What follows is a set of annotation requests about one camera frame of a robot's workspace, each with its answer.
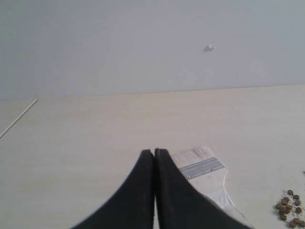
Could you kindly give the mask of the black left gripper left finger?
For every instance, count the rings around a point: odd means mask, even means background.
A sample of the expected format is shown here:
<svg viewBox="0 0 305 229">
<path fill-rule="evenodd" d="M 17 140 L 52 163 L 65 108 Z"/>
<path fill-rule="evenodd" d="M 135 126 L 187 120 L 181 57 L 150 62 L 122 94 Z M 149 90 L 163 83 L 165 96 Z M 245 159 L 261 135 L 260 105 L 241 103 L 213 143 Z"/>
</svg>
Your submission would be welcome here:
<svg viewBox="0 0 305 229">
<path fill-rule="evenodd" d="M 118 190 L 75 229 L 152 229 L 154 223 L 154 156 L 143 150 Z"/>
</svg>

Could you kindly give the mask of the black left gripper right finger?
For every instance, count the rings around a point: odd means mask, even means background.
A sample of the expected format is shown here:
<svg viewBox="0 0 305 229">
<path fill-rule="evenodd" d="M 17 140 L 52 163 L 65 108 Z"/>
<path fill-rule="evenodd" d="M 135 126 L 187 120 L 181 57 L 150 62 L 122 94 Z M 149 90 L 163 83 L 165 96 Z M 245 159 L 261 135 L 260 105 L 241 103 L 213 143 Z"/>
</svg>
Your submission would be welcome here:
<svg viewBox="0 0 305 229">
<path fill-rule="evenodd" d="M 199 193 L 166 149 L 155 149 L 156 204 L 161 229 L 248 229 Z"/>
</svg>

